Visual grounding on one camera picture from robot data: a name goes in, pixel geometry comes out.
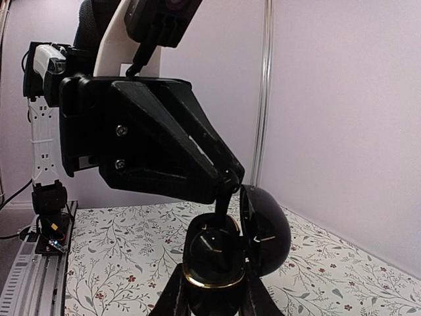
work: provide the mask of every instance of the red flower print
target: red flower print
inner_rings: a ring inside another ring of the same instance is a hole
[[[102,300],[104,298],[104,294],[100,293],[96,293],[95,298],[97,298],[98,300]]]

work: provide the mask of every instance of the case lid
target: case lid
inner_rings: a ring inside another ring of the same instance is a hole
[[[242,185],[240,216],[253,272],[261,277],[275,271],[291,247],[291,231],[281,207],[267,191]]]

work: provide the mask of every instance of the table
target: table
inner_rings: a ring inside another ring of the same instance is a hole
[[[189,222],[214,205],[181,202],[80,209],[66,316],[147,315],[182,260]],[[287,261],[263,282],[286,315],[421,315],[421,281],[284,209]],[[228,211],[239,222],[239,199]]]

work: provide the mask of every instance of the camera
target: camera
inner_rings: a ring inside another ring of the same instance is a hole
[[[177,47],[202,0],[132,0],[124,23],[129,37],[148,45]]]

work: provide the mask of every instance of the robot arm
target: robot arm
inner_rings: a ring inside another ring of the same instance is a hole
[[[104,3],[86,0],[84,15],[97,23],[96,5]],[[116,12],[106,30],[96,27],[92,35],[80,27],[72,47],[31,43],[24,95],[30,101],[44,97],[49,107],[59,108],[68,176],[97,167],[111,188],[216,200],[215,214],[192,220],[183,263],[151,316],[190,311],[202,316],[210,310],[223,316],[282,315],[259,279],[287,257],[291,236],[282,210],[264,190],[241,186],[244,168],[208,121],[189,82],[134,76],[151,64],[156,47],[177,46],[200,3],[109,1]],[[117,76],[128,58],[133,63],[126,77]],[[240,187],[243,236],[226,215]]]

